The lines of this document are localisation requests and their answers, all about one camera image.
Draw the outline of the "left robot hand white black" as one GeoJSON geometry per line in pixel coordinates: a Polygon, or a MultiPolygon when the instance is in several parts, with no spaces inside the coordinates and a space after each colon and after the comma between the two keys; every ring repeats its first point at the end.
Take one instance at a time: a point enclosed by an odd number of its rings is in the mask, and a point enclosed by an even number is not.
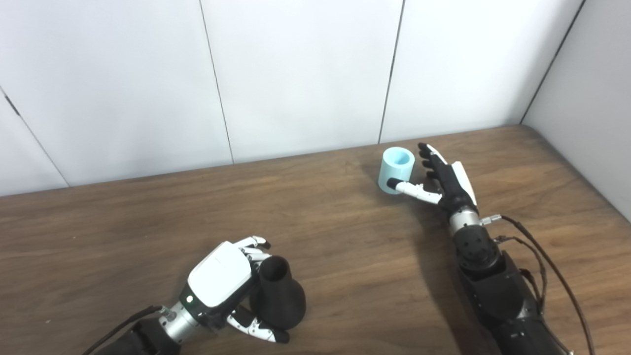
{"type": "Polygon", "coordinates": [[[263,341],[287,344],[290,335],[286,331],[241,305],[259,285],[260,268],[270,257],[270,247],[259,236],[220,243],[189,273],[174,306],[175,318],[163,323],[167,334],[182,342],[200,327],[215,331],[229,325],[263,341]]]}

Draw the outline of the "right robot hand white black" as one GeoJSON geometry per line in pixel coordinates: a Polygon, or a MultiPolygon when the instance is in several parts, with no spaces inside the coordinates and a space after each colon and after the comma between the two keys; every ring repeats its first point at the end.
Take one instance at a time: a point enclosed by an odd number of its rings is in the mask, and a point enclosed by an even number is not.
{"type": "Polygon", "coordinates": [[[419,143],[418,147],[423,166],[429,170],[426,176],[439,184],[439,192],[429,192],[424,189],[423,184],[415,185],[393,177],[386,180],[386,186],[417,200],[437,205],[448,215],[464,209],[479,212],[475,193],[462,163],[447,163],[430,144],[419,143]]]}

